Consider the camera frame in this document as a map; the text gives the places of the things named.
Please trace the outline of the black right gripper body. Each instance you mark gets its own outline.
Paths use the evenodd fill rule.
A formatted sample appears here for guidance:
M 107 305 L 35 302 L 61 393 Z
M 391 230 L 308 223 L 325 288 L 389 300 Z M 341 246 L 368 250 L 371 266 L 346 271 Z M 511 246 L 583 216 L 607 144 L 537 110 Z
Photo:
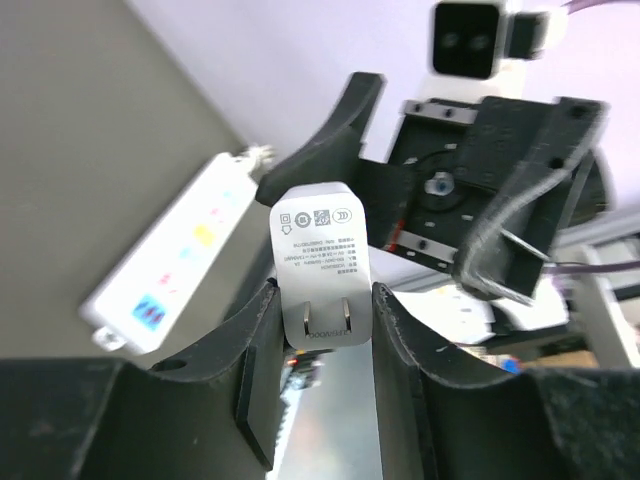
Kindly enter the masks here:
M 596 146 L 606 103 L 561 97 L 551 103 L 489 96 L 476 104 L 410 101 L 384 163 L 362 161 L 352 187 L 364 204 L 371 246 L 448 274 L 474 220 L 522 161 L 570 176 L 504 224 L 546 262 L 501 236 L 480 271 L 528 303 L 559 233 L 607 206 Z

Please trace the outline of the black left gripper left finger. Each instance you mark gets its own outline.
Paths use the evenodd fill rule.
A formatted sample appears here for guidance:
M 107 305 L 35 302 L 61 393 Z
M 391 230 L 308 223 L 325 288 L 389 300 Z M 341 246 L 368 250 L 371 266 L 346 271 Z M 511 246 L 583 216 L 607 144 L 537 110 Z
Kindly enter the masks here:
M 261 479 L 274 462 L 283 329 L 273 281 L 143 369 L 120 358 L 1 364 L 5 479 Z

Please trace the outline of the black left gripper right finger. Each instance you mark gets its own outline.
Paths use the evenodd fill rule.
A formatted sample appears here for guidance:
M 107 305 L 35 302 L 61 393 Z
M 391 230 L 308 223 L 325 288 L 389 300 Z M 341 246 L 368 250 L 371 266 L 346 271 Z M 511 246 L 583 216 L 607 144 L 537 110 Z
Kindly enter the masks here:
M 635 479 L 639 373 L 506 372 L 375 284 L 373 373 L 387 479 Z

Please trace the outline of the white USB charger plug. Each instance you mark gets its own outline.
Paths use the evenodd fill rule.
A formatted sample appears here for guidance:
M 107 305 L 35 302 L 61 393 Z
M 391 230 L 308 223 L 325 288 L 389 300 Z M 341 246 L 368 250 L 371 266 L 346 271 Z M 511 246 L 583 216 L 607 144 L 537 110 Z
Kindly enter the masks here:
M 285 337 L 297 350 L 357 346 L 372 335 L 362 202 L 344 183 L 289 189 L 269 217 Z

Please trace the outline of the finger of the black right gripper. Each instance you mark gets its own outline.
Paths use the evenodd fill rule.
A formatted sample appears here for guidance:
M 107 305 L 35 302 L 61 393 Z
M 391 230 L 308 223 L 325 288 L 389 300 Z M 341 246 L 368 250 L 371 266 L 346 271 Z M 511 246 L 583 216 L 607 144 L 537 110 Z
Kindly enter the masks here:
M 262 177 L 256 201 L 273 205 L 300 185 L 349 183 L 358 169 L 364 135 L 384 85 L 381 74 L 352 73 L 321 128 Z
M 546 262 L 549 259 L 548 255 L 506 231 L 504 224 L 520 209 L 537 201 L 569 176 L 570 171 L 566 168 L 549 173 L 545 167 L 537 167 L 525 161 L 518 163 L 515 172 L 496 197 L 476 217 L 462 245 L 458 248 L 453 262 L 453 280 L 456 285 L 481 300 L 496 298 L 526 300 L 528 298 L 526 295 L 516 292 L 480 271 L 483 251 L 495 247 L 498 239 L 505 236 L 532 254 L 534 258 Z

